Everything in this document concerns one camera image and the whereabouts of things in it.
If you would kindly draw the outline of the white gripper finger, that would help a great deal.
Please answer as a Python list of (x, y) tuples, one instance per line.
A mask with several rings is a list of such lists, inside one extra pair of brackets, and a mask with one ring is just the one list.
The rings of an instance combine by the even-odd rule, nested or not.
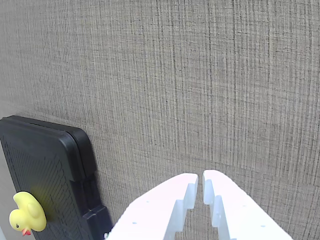
[(132, 201), (107, 240), (174, 240), (184, 231), (187, 211), (195, 207), (198, 175), (182, 173)]
[(244, 190), (217, 170), (202, 175), (203, 202), (220, 240), (291, 240)]

